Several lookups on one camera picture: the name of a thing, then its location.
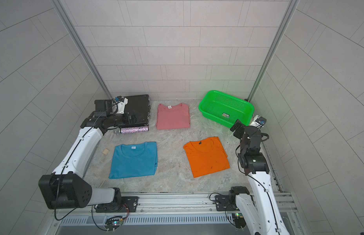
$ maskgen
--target blue t-shirt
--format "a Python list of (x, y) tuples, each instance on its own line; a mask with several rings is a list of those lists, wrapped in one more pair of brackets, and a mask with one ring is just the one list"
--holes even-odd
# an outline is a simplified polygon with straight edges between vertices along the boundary
[(157, 169), (157, 144), (121, 144), (113, 154), (109, 179), (154, 175)]

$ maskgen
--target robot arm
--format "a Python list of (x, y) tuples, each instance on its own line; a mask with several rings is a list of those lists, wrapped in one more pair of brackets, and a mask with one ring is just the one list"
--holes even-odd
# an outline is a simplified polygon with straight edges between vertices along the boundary
[(269, 138), (260, 131), (265, 122), (266, 119), (256, 115), (249, 126), (237, 120), (230, 129), (241, 140), (237, 157), (251, 184), (257, 209), (247, 189), (232, 187), (229, 198), (241, 211), (251, 234), (289, 235), (273, 194), (268, 164), (260, 153), (260, 143)]

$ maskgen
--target orange t-shirt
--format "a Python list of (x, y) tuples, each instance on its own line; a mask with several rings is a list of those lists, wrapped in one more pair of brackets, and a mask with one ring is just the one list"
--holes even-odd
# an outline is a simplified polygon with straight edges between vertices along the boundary
[(194, 178), (229, 169), (226, 152), (218, 137), (190, 141), (184, 145)]

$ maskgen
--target folded t-shirt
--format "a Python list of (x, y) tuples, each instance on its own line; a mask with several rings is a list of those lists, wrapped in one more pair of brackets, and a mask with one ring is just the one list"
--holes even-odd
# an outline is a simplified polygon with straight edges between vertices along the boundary
[(154, 175), (157, 169), (157, 144), (121, 144), (113, 154), (109, 179)]
[(189, 128), (190, 112), (188, 105), (183, 103), (175, 106), (159, 104), (156, 126), (158, 130)]

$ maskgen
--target black cable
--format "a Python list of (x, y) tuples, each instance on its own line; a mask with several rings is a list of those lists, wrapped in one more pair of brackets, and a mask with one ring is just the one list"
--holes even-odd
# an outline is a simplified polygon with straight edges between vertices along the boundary
[(229, 219), (229, 216), (226, 214), (226, 210), (228, 209), (228, 207), (229, 207), (229, 205), (231, 206), (231, 204), (228, 204), (227, 206), (226, 206), (226, 208), (225, 208), (225, 217), (226, 217), (226, 219), (229, 221), (229, 223), (231, 223), (235, 228), (236, 228), (236, 226), (230, 221), (230, 219)]
[(216, 202), (216, 201), (213, 201), (212, 199), (210, 199), (210, 197), (212, 196), (212, 194), (214, 194), (214, 193), (211, 193), (210, 195), (209, 195), (209, 200), (211, 200), (212, 202)]
[(96, 222), (94, 221), (94, 218), (93, 218), (93, 205), (92, 205), (91, 215), (92, 215), (92, 220), (93, 220), (94, 224), (96, 225), (96, 227), (97, 227), (98, 229), (102, 230), (102, 231), (107, 232), (108, 230), (100, 228), (100, 227), (96, 224)]

